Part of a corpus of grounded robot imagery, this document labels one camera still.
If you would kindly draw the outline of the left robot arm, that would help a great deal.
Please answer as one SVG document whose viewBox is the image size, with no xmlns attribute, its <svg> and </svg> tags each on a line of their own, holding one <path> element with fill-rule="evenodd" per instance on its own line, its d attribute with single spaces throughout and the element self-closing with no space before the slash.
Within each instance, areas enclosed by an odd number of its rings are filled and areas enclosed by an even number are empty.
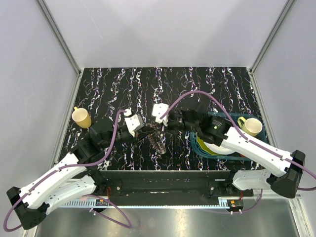
<svg viewBox="0 0 316 237">
<path fill-rule="evenodd" d="M 136 116 L 126 118 L 125 125 L 103 119 L 93 124 L 88 133 L 54 167 L 37 180 L 22 187 L 12 187 L 6 194 L 12 204 L 3 228 L 15 212 L 20 227 L 29 230 L 40 224 L 56 208 L 81 196 L 93 195 L 97 199 L 111 193 L 109 182 L 98 170 L 116 143 L 137 143 L 155 133 L 151 125 L 144 125 Z"/>
</svg>

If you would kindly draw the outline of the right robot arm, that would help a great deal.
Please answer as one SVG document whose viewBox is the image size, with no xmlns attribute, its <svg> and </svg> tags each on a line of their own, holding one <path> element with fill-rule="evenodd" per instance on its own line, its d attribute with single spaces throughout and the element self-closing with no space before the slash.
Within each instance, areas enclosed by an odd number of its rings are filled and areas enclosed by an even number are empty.
<svg viewBox="0 0 316 237">
<path fill-rule="evenodd" d="M 224 183 L 228 195 L 241 190 L 271 189 L 285 198 L 295 198 L 303 174 L 306 155 L 295 150 L 288 152 L 273 147 L 234 127 L 228 119 L 210 116 L 196 110 L 171 111 L 167 104 L 154 104 L 152 116 L 168 130 L 195 132 L 207 146 L 214 145 L 239 153 L 260 164 L 262 170 L 239 170 Z"/>
</svg>

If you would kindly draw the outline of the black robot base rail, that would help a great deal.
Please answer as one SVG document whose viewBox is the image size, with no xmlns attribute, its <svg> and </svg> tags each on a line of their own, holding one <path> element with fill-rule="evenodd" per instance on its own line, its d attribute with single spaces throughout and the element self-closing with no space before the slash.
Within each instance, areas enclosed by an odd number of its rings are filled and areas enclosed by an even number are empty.
<svg viewBox="0 0 316 237">
<path fill-rule="evenodd" d="M 118 205 L 208 205 L 219 198 L 252 198 L 270 186 L 269 173 L 241 170 L 246 177 L 233 184 L 232 171 L 102 171 L 100 194 Z"/>
</svg>

